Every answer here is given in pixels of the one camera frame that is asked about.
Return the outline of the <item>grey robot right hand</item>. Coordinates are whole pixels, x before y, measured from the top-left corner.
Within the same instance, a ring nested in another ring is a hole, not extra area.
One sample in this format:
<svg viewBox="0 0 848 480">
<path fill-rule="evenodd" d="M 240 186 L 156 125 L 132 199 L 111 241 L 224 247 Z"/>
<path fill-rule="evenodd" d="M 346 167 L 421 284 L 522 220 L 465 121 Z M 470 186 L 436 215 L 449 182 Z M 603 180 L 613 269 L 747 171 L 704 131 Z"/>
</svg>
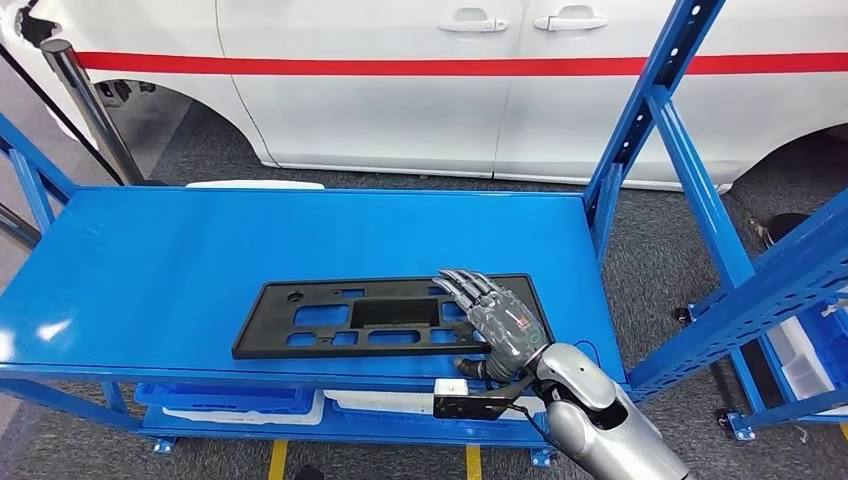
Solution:
<svg viewBox="0 0 848 480">
<path fill-rule="evenodd" d="M 549 345 L 542 321 L 511 290 L 465 269 L 441 269 L 433 282 L 448 293 L 490 347 L 484 360 L 461 358 L 464 376 L 507 384 Z"/>
</svg>

